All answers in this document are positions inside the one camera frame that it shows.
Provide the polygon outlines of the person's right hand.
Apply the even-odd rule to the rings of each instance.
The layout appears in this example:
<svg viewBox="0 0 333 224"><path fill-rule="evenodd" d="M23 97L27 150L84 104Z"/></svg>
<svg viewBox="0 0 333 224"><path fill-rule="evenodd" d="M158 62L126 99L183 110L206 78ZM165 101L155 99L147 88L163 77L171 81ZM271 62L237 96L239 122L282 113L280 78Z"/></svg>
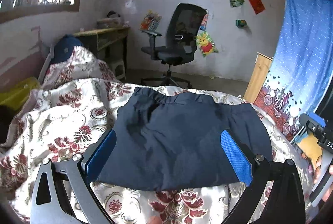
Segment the person's right hand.
<svg viewBox="0 0 333 224"><path fill-rule="evenodd" d="M321 174L321 164L322 164L322 157L320 156L317 161L316 161L316 169L314 171L314 184L317 183L319 176ZM328 171L330 172L330 175L333 175L333 165L330 165ZM322 200L324 202L326 202L328 200L328 198L330 197L331 193L333 190L333 186L331 184L331 186L328 188L328 190L326 191L326 193L324 194Z"/></svg>

